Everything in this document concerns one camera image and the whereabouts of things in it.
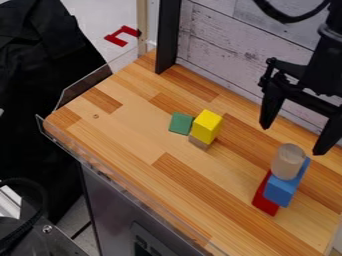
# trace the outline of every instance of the black fabric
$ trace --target black fabric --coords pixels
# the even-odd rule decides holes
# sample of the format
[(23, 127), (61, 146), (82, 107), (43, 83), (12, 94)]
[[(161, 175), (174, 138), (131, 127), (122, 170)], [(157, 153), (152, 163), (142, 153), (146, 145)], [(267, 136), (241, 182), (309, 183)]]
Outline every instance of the black fabric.
[(0, 179), (43, 185), (53, 222), (81, 193), (79, 165), (39, 133), (35, 114), (46, 117), (65, 87), (104, 64), (59, 0), (0, 5)]

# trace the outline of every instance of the cable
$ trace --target cable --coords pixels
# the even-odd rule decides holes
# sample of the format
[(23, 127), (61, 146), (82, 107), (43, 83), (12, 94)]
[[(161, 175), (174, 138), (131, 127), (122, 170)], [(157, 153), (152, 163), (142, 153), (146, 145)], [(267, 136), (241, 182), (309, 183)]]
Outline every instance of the cable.
[(42, 206), (28, 221), (0, 240), (0, 256), (5, 255), (19, 239), (29, 232), (33, 225), (47, 212), (47, 194), (36, 182), (24, 178), (13, 178), (0, 182), (0, 188), (7, 185), (23, 185), (37, 190), (42, 199)]
[(283, 23), (296, 23), (306, 19), (309, 19), (327, 7), (332, 0), (324, 0), (320, 5), (318, 5), (314, 10), (304, 13), (300, 16), (290, 16), (282, 11), (276, 9), (273, 5), (271, 5), (267, 0), (253, 0), (256, 5), (269, 17)]

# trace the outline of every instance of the green square tile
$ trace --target green square tile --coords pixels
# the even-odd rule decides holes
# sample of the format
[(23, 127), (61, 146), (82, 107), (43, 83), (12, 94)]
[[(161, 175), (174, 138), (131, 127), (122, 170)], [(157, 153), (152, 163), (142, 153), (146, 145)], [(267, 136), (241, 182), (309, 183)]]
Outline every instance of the green square tile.
[(169, 131), (189, 135), (193, 121), (194, 118), (192, 116), (175, 112), (172, 115)]

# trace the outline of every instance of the toy block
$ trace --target toy block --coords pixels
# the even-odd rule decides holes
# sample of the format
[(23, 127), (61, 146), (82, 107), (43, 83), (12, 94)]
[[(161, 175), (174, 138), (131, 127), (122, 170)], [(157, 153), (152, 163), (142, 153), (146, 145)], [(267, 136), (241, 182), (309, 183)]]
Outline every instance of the toy block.
[(275, 216), (279, 209), (279, 205), (266, 199), (263, 195), (265, 191), (266, 183), (268, 179), (271, 177), (271, 175), (272, 175), (272, 172), (268, 171), (267, 175), (265, 176), (264, 180), (261, 182), (258, 190), (255, 193), (255, 196), (252, 201), (252, 205), (254, 205), (255, 207), (259, 208), (260, 210), (262, 210), (263, 212), (271, 216)]
[(272, 173), (279, 179), (292, 180), (297, 177), (305, 158), (305, 152), (297, 145), (283, 144), (272, 161)]
[(306, 158), (298, 175), (292, 180), (282, 180), (271, 175), (267, 181), (264, 197), (277, 205), (288, 207), (292, 197), (297, 191), (297, 188), (305, 174), (305, 171), (310, 165), (310, 158)]
[(210, 144), (206, 144), (199, 139), (196, 139), (195, 137), (189, 135), (189, 141), (195, 145), (196, 147), (202, 149), (202, 150), (207, 150), (210, 147)]
[(193, 120), (192, 116), (175, 112), (172, 115), (169, 131), (189, 135)]
[(191, 135), (206, 144), (211, 144), (219, 133), (222, 122), (221, 116), (205, 109), (193, 122)]

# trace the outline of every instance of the wooden table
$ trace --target wooden table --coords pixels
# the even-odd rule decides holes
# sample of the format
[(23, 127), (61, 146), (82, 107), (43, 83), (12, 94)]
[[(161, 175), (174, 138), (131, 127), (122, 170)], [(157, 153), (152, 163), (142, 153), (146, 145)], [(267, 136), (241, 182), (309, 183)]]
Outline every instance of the wooden table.
[[(278, 146), (310, 155), (317, 136), (281, 117), (263, 131), (258, 105), (178, 65), (156, 75), (154, 58), (52, 113), (45, 129), (214, 254), (217, 246), (231, 255), (322, 255), (342, 212), (341, 148), (312, 157), (290, 207), (270, 217), (251, 201)], [(207, 152), (168, 131), (173, 112), (204, 108), (224, 117)]]

